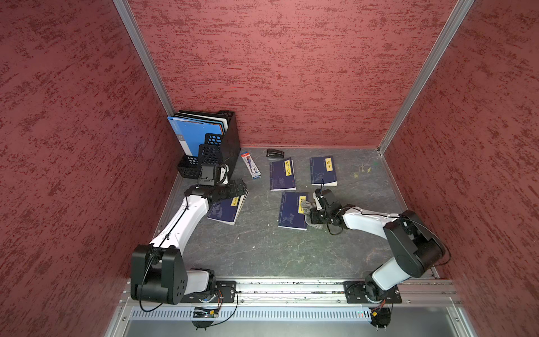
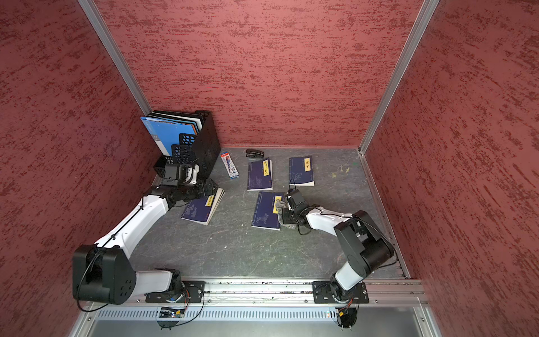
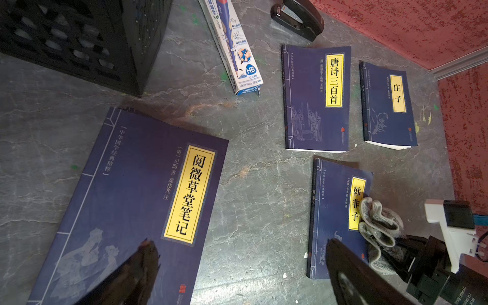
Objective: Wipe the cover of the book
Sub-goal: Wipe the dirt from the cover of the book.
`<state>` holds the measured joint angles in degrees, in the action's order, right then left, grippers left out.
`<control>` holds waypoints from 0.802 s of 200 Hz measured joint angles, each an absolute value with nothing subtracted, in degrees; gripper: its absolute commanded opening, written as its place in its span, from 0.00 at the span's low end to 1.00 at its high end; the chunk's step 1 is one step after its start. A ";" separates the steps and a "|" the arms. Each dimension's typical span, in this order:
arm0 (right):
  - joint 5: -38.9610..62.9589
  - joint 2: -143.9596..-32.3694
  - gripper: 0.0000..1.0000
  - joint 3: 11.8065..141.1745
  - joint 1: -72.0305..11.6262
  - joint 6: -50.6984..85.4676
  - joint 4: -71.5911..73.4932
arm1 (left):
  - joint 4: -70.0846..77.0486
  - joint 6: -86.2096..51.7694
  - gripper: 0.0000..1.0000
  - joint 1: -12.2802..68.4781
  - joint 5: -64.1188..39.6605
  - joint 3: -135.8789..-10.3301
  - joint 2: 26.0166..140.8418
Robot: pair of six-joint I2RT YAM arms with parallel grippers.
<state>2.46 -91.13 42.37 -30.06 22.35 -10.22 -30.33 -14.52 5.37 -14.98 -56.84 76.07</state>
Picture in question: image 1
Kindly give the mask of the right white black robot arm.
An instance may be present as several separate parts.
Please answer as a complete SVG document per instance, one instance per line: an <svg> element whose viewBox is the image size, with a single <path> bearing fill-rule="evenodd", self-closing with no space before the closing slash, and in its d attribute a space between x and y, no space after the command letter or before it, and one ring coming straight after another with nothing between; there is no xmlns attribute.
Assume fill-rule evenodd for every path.
<svg viewBox="0 0 539 337"><path fill-rule="evenodd" d="M343 206L329 189L315 190L310 221L314 225L359 230L387 240L392 258L366 276L364 281L345 288L347 296L358 296L365 303L379 304L385 300L394 303L397 285L423 276L449 253L442 240L425 226L416 213L410 210L380 213L351 204Z"/></svg>

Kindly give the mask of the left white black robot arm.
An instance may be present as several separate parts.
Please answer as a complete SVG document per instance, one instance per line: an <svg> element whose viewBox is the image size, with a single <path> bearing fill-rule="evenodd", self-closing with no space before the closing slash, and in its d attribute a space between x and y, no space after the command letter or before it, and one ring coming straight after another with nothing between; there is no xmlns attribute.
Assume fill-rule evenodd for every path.
<svg viewBox="0 0 539 337"><path fill-rule="evenodd" d="M215 273L188 270L183 252L199 222L216 202L248 192L241 179L227 185L193 185L185 193L172 220L149 244L138 245L131 257L131 298L139 302L176 305L185 297L216 297Z"/></svg>

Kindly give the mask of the grey striped wiping cloth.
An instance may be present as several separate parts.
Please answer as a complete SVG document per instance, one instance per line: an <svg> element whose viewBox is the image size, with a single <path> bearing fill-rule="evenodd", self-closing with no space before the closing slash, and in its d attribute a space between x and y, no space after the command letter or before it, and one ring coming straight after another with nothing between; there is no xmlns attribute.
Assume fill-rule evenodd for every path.
<svg viewBox="0 0 539 337"><path fill-rule="evenodd" d="M310 203L307 200L303 200L300 207L303 211L307 225L313 227L314 229L322 230L326 224L324 213L317 209L315 204Z"/></svg>

